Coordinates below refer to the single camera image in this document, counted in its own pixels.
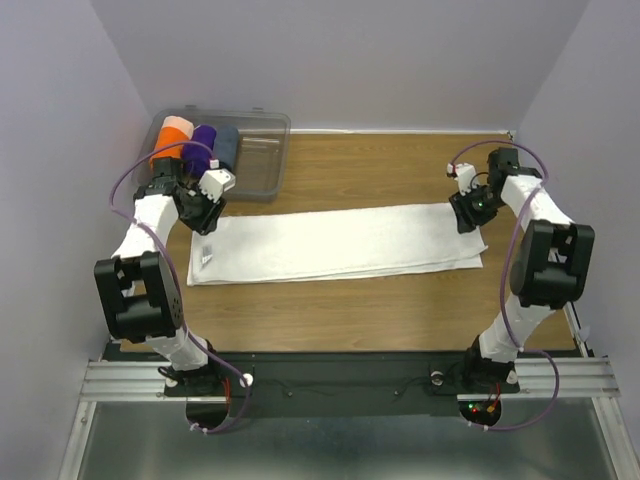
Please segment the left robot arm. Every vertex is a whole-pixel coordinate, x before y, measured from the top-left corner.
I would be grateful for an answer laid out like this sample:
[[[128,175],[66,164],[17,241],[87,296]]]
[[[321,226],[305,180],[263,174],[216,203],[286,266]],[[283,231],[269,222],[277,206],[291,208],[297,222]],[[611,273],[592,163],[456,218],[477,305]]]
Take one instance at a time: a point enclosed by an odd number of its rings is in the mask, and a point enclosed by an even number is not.
[[[124,239],[96,262],[94,279],[113,338],[149,346],[170,363],[160,370],[165,379],[210,394],[221,386],[223,371],[211,343],[186,324],[167,241],[177,223],[201,236],[214,232],[235,178],[214,169],[194,179],[182,160],[166,154],[151,164],[149,181],[134,194]]]

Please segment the white towel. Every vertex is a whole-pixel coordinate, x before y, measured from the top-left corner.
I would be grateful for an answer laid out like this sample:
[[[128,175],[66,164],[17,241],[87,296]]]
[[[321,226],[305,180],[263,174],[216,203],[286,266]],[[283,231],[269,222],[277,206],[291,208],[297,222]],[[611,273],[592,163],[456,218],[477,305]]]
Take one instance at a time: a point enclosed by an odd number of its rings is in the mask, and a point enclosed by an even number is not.
[[[344,280],[473,269],[487,246],[446,203],[224,217],[193,235],[187,283]]]

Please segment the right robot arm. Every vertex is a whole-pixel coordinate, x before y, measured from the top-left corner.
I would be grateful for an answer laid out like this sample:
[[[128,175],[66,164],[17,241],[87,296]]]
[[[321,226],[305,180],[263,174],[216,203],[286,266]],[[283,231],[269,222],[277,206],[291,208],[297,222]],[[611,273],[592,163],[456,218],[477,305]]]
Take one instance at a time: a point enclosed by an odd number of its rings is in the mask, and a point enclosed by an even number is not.
[[[594,229],[572,220],[547,192],[549,172],[543,163],[521,165],[521,145],[498,141],[495,146],[485,183],[458,157],[447,166],[458,188],[449,203],[459,233],[486,225],[502,207],[516,218],[499,282],[500,311],[460,366],[461,381],[472,390],[515,383],[515,360],[532,333],[583,294],[595,242]]]

